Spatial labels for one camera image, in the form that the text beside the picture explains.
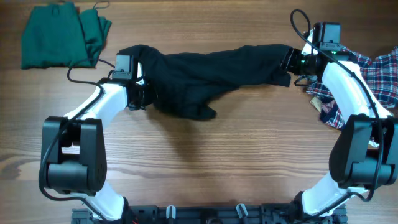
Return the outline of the black polo shirt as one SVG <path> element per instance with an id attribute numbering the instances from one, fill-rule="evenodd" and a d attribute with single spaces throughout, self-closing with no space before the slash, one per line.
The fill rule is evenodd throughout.
<path id="1" fill-rule="evenodd" d="M 209 54 L 163 54 L 148 45 L 120 50 L 132 55 L 151 82 L 159 111 L 193 120 L 209 120 L 216 111 L 209 102 L 247 85 L 288 87 L 290 75 L 281 67 L 291 47 L 282 44 L 245 45 Z"/>

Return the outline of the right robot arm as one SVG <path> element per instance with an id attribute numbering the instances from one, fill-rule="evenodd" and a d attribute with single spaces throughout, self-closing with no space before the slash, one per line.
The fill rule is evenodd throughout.
<path id="1" fill-rule="evenodd" d="M 328 173 L 296 195 L 289 208 L 292 220 L 329 217 L 353 197 L 369 202 L 377 188 L 397 179 L 397 118 L 378 102 L 358 63 L 342 50 L 340 31 L 335 22 L 309 26 L 299 35 L 305 48 L 290 50 L 282 64 L 295 75 L 322 82 L 344 120 Z"/>

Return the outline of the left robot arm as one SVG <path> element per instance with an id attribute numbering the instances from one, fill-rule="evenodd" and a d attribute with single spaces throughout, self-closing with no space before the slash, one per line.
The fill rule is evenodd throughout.
<path id="1" fill-rule="evenodd" d="M 95 92 L 65 116 L 43 123 L 39 189 L 50 200 L 79 200 L 94 223 L 137 223 L 128 201 L 106 181 L 104 129 L 125 108 L 143 110 L 155 94 L 133 55 L 117 54 Z"/>

